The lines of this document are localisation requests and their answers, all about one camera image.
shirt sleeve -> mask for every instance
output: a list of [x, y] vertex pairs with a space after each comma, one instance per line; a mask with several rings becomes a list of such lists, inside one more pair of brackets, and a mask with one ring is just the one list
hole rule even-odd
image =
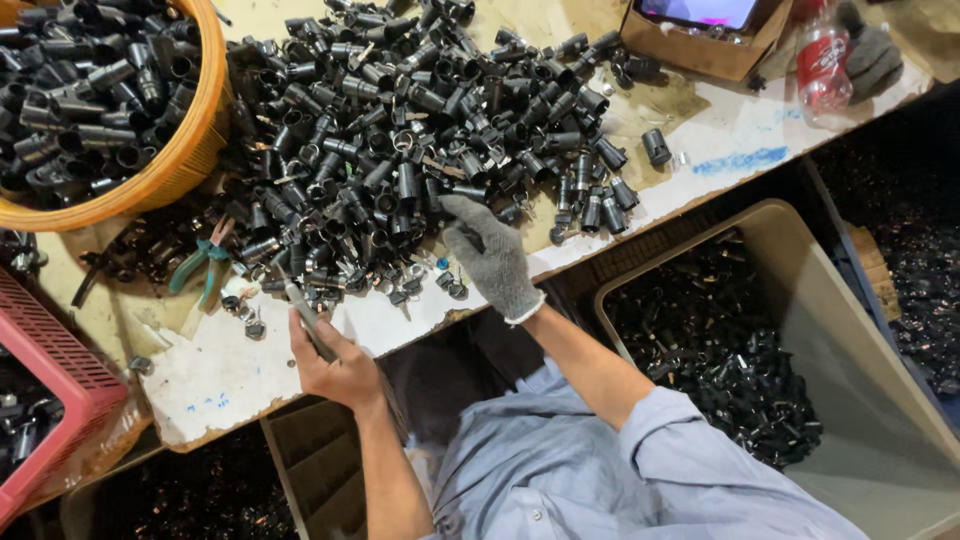
[[663, 501], [661, 526], [764, 527], [810, 538], [867, 536], [796, 483], [760, 463], [710, 426], [680, 392], [657, 387], [620, 430], [620, 450]]

red plastic bottle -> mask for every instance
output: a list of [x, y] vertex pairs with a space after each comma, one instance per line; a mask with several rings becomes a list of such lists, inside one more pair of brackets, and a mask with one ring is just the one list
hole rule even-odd
[[797, 86], [804, 108], [816, 117], [846, 107], [853, 85], [845, 69], [850, 35], [836, 23], [831, 2], [811, 4], [817, 14], [797, 40]]

smartphone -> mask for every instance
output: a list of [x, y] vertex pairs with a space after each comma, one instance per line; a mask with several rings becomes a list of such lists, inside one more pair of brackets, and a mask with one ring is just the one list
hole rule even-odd
[[759, 0], [636, 0], [635, 9], [648, 18], [664, 18], [680, 24], [710, 27], [722, 24], [742, 31]]

gray work glove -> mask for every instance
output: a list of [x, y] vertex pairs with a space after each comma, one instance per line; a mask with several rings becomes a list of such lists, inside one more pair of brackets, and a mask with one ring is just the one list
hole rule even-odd
[[837, 6], [837, 20], [850, 33], [852, 52], [847, 57], [847, 76], [853, 83], [850, 105], [856, 105], [896, 83], [903, 74], [903, 59], [890, 36], [867, 26], [852, 2]]
[[[440, 202], [459, 218], [444, 230], [444, 244], [464, 265], [480, 294], [510, 325], [530, 318], [543, 306], [546, 294], [530, 282], [519, 231], [500, 223], [490, 209], [463, 195], [444, 195]], [[465, 234], [464, 226], [479, 234], [483, 253]]]

green-handled pliers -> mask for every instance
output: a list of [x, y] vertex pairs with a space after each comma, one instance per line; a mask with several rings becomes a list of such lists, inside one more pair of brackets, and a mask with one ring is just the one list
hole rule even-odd
[[213, 229], [209, 240], [197, 240], [197, 251], [182, 262], [174, 272], [174, 277], [170, 280], [170, 292], [180, 294], [190, 276], [205, 260], [210, 259], [206, 271], [206, 288], [200, 299], [199, 310], [208, 311], [213, 304], [216, 304], [220, 298], [221, 282], [227, 273], [227, 261], [230, 259], [230, 253], [220, 247], [220, 243], [233, 231], [234, 225], [232, 217], [227, 219], [224, 216]]

